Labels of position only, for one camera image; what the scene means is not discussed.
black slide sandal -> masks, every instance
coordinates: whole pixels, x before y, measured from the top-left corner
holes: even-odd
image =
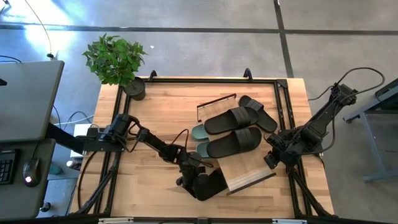
[[[232,108],[220,115],[210,118],[203,124],[208,134],[219,134],[256,123],[259,115],[256,110],[248,107]]]
[[[211,158],[222,158],[242,152],[249,152],[260,145],[261,132],[258,128],[244,128],[209,142],[207,154]]]
[[[244,95],[239,99],[239,106],[255,109],[259,114],[259,120],[256,125],[265,132],[273,133],[277,129],[278,124],[276,121],[267,114],[264,110],[264,105],[259,103],[257,100]]]

concrete floor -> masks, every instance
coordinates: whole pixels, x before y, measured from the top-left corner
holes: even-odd
[[[37,23],[24,1],[9,0],[0,25]],[[139,41],[149,54],[140,75],[156,70],[159,75],[240,77],[246,67],[255,77],[287,77],[279,34],[197,32],[108,32],[107,27],[196,27],[278,29],[273,0],[30,0],[45,24],[100,26],[99,32],[49,31],[53,52],[65,61],[55,106],[62,121],[77,110],[94,113],[100,82],[85,67],[81,56],[86,45],[107,32]],[[398,30],[395,0],[280,0],[285,29],[303,30]],[[117,11],[113,17],[109,11]],[[309,98],[319,95],[347,70],[374,67],[397,78],[398,35],[286,35],[294,77],[304,78]],[[24,30],[0,29],[0,54],[22,61],[47,60],[47,38],[40,26]],[[362,90],[379,81],[370,72],[356,72],[344,83]],[[325,153],[326,175],[335,213],[345,218],[398,222],[397,179],[365,184],[362,176],[376,170],[362,124],[345,124],[341,117],[359,108],[372,93],[358,97],[357,104],[340,112],[336,120],[336,143]],[[310,103],[316,112],[325,95]],[[389,155],[396,161],[398,155]],[[73,184],[63,184],[71,192]],[[47,195],[62,184],[49,185]],[[66,212],[59,210],[58,215]]]

wooden board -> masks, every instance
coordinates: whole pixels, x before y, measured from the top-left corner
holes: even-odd
[[[202,123],[204,123],[207,119],[238,106],[235,97],[232,97],[198,108],[198,116]],[[214,141],[230,133],[231,131],[217,135],[209,135],[209,140]],[[261,146],[250,152],[217,159],[231,193],[236,193],[239,190],[245,189],[273,175],[273,171],[271,171],[268,166],[265,166],[263,160],[264,155],[260,149]]]
[[[304,124],[311,117],[307,94],[302,79],[288,79],[290,99],[296,125]],[[110,124],[116,86],[103,85],[99,93],[94,123],[101,127]],[[137,116],[141,124],[149,128],[165,142],[171,142],[184,128],[192,128],[197,122],[197,105],[221,98],[230,93],[250,95],[260,99],[267,112],[279,122],[276,112],[274,89],[266,84],[147,84],[147,96],[143,101],[132,101],[129,114]],[[121,112],[124,105],[121,101]],[[177,144],[184,143],[182,135]],[[188,150],[194,150],[198,142],[191,138]],[[261,142],[262,156],[270,146]],[[97,153],[88,164],[81,186],[81,201],[85,202],[98,185],[104,153]],[[325,171],[319,158],[303,156],[307,184],[319,202],[333,213]],[[123,153],[113,200],[112,216],[134,217],[214,217],[214,218],[292,218],[292,199],[285,167],[274,169],[276,176],[256,185],[226,196],[226,192],[204,202],[194,199],[184,189],[175,185],[180,177],[178,167],[165,163],[157,153],[139,143],[131,153]],[[73,196],[71,212],[77,210]],[[300,207],[302,194],[298,190]]]

computer mouse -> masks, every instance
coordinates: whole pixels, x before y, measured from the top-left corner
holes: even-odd
[[[34,187],[40,183],[40,159],[31,158],[24,164],[24,183],[27,187]]]

wooden table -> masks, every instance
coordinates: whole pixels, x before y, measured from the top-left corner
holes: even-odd
[[[299,126],[311,118],[304,81],[301,78],[290,78],[287,81],[295,123]],[[94,117],[95,124],[104,127],[111,123],[117,90],[116,86],[101,87]],[[197,105],[232,93],[237,94],[237,100],[242,95],[259,99],[267,112],[277,122],[279,121],[274,89],[267,84],[147,83],[146,92],[147,96],[143,101],[131,101],[129,114],[138,117],[143,126],[165,142],[171,142],[181,130],[192,129],[198,124]],[[123,95],[120,113],[123,111],[124,99]],[[287,114],[284,102],[282,100],[282,106],[284,114]],[[182,135],[176,144],[183,145],[184,139]],[[197,144],[190,138],[188,150],[195,150]],[[271,147],[265,141],[262,141],[261,145],[265,156]],[[81,186],[82,202],[87,200],[98,185],[103,157],[104,153],[97,153],[88,164]],[[333,213],[321,161],[315,156],[303,156],[302,159],[308,188],[323,207]],[[180,177],[178,166],[164,162],[154,150],[139,143],[133,153],[122,153],[111,215],[112,217],[293,218],[292,199],[284,165],[280,163],[274,172],[275,177],[235,194],[227,196],[225,190],[200,202],[175,185],[175,180]],[[106,189],[102,205],[106,203],[107,192]],[[297,193],[300,208],[304,211],[301,190]],[[75,194],[71,212],[76,210]]]

